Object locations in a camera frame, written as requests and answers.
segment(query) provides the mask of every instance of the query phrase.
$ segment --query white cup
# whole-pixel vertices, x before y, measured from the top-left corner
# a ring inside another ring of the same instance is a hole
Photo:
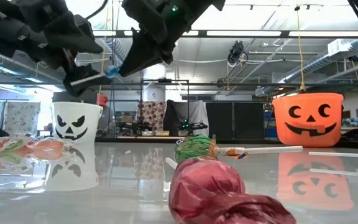
[[[51,163],[46,191],[68,192],[91,189],[99,184],[95,167],[94,144],[74,145],[73,159]]]
[[[93,144],[103,107],[89,103],[52,103],[53,136]]]

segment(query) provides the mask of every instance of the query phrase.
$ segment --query rope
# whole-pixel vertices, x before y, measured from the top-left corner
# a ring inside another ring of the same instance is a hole
[[[107,8],[107,11],[106,11],[106,23],[104,25],[104,30],[107,30],[107,23],[109,21],[109,8]],[[107,36],[105,35],[104,36],[104,42],[106,42],[106,39],[107,39]],[[106,44],[103,44],[103,52],[106,50]],[[101,68],[100,68],[100,74],[104,75],[104,61],[105,61],[105,56],[106,54],[103,54],[102,56],[102,65],[101,65]],[[98,104],[100,103],[100,95],[102,94],[102,85],[99,85],[99,95],[98,95]]]
[[[298,42],[299,42],[299,54],[300,54],[300,57],[301,57],[301,78],[302,78],[302,81],[301,81],[301,86],[299,87],[300,90],[302,91],[306,91],[306,88],[305,88],[305,74],[303,74],[303,55],[302,55],[302,38],[301,38],[301,33],[300,33],[300,18],[299,18],[299,10],[300,10],[300,6],[297,6],[295,8],[295,11],[296,11],[296,17],[297,17],[297,20],[298,20]]]

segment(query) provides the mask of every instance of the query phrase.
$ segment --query red candy wrapper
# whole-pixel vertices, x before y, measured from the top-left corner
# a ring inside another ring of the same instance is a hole
[[[191,158],[178,165],[170,187],[169,208],[177,223],[296,223],[279,201],[245,194],[235,168],[212,157]]]

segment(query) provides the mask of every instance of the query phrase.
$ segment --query ceiling light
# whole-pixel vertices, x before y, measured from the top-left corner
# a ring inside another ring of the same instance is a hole
[[[95,37],[111,37],[116,35],[116,31],[112,31],[112,30],[94,30],[93,31],[93,35]]]
[[[358,37],[358,31],[291,31],[290,37]]]
[[[56,87],[56,86],[54,86],[54,85],[41,85],[40,87],[42,87],[42,88],[44,88],[44,89],[46,89],[46,90],[50,90],[50,91],[52,91],[52,92],[54,92],[54,93],[60,93],[60,92],[62,92],[63,90],[61,89],[61,88],[59,88],[59,87]]]
[[[212,31],[207,31],[206,35],[274,37],[274,36],[280,36],[281,31],[267,31],[267,30],[255,30],[255,31],[219,30],[219,31],[214,31],[214,30],[212,30]]]
[[[198,35],[198,31],[197,30],[191,30],[189,32],[183,33],[183,35]]]
[[[132,31],[130,31],[130,30],[124,31],[124,35],[130,36],[130,35],[132,35]]]
[[[41,80],[38,80],[36,78],[25,78],[26,80],[29,80],[29,81],[32,81],[32,82],[35,82],[35,83],[42,83]]]

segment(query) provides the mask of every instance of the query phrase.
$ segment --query green lollipop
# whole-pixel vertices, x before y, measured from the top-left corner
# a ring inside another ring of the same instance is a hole
[[[175,159],[177,162],[198,156],[210,156],[211,150],[216,148],[216,143],[202,135],[197,134],[177,141]]]

